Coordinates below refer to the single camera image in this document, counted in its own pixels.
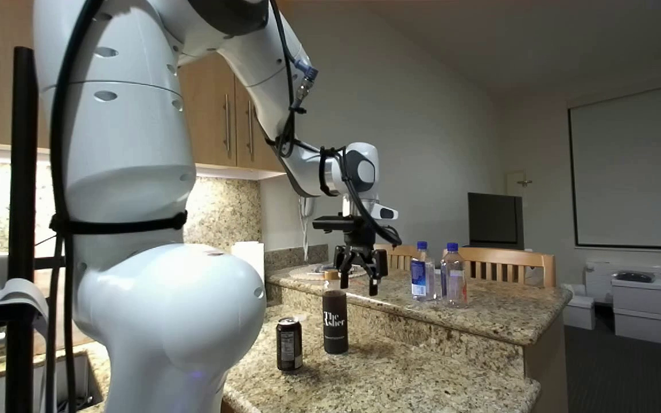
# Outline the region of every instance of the black cable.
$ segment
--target black cable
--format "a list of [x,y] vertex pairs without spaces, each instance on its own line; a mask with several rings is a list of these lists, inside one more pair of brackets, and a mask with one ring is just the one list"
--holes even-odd
[[[55,239],[53,256],[61,256],[62,239]],[[49,335],[46,335],[46,413],[53,413],[55,400],[55,345],[58,345],[58,279],[61,267],[50,270],[50,295],[49,295]]]
[[[55,83],[55,95],[53,95],[53,114],[50,114],[50,171],[53,171],[53,196],[55,196],[55,215],[69,219],[69,207],[67,207],[67,196],[64,196],[64,114],[67,114],[67,92],[69,92],[69,80],[71,74],[76,68],[76,60],[78,60],[78,51],[84,46],[84,38],[98,16],[98,10],[101,8],[103,0],[85,0],[71,38],[64,48],[64,57],[62,57],[62,66],[58,74],[58,83]],[[67,279],[67,292],[64,292],[64,324],[67,324],[67,383],[69,383],[69,410],[76,410],[76,359],[75,359],[75,337],[69,337],[71,331],[71,278],[75,278],[75,233],[62,233],[62,243],[64,243],[64,259],[67,259],[67,267],[64,267],[64,279]]]
[[338,156],[341,149],[336,146],[321,146],[321,160],[320,160],[320,168],[318,168],[318,180],[321,183],[321,191],[329,194],[329,196],[338,196],[338,191],[332,191],[329,188],[329,180],[327,180],[327,157],[332,156]]
[[281,35],[281,43],[282,43],[282,55],[285,55],[285,75],[287,75],[287,108],[295,106],[295,87],[293,87],[293,55],[289,55],[289,48],[287,48],[287,38],[285,38],[285,25],[282,25],[282,18],[281,18],[281,8],[278,8],[278,1],[275,0],[270,0],[271,4],[271,10],[275,13],[275,25],[278,25],[278,35]]

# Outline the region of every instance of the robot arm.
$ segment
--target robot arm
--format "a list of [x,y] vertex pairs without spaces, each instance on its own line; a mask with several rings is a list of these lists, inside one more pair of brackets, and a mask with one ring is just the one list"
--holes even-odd
[[[378,146],[351,142],[343,149],[320,149],[296,139],[295,116],[304,114],[304,101],[318,77],[304,43],[278,13],[275,4],[265,1],[192,1],[192,8],[180,4],[157,1],[166,27],[176,35],[180,60],[192,61],[211,51],[220,52],[236,77],[246,84],[257,106],[257,122],[270,142],[281,156],[295,191],[304,196],[338,196],[349,194],[353,208],[364,208],[371,218],[396,219],[398,211],[378,200],[380,157]],[[391,243],[400,243],[391,232],[380,228]]]

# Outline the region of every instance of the monitor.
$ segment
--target monitor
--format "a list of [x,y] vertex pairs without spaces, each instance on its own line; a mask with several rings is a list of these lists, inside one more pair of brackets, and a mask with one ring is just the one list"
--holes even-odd
[[524,249],[522,196],[468,193],[468,236],[470,244]]

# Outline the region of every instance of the water bottle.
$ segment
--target water bottle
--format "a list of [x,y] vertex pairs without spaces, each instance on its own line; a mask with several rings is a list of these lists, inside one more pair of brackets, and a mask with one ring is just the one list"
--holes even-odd
[[441,282],[449,303],[461,303],[464,298],[464,262],[460,256],[460,243],[449,243],[441,259]]
[[444,265],[428,265],[429,282],[428,282],[428,298],[439,301],[444,298]]
[[412,262],[410,286],[417,301],[425,301],[429,293],[429,265],[428,265],[428,240],[419,243],[420,256]]

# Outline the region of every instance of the ceiling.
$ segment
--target ceiling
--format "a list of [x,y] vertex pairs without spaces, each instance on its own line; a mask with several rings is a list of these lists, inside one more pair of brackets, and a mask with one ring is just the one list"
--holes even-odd
[[661,61],[661,0],[358,0],[496,95]]

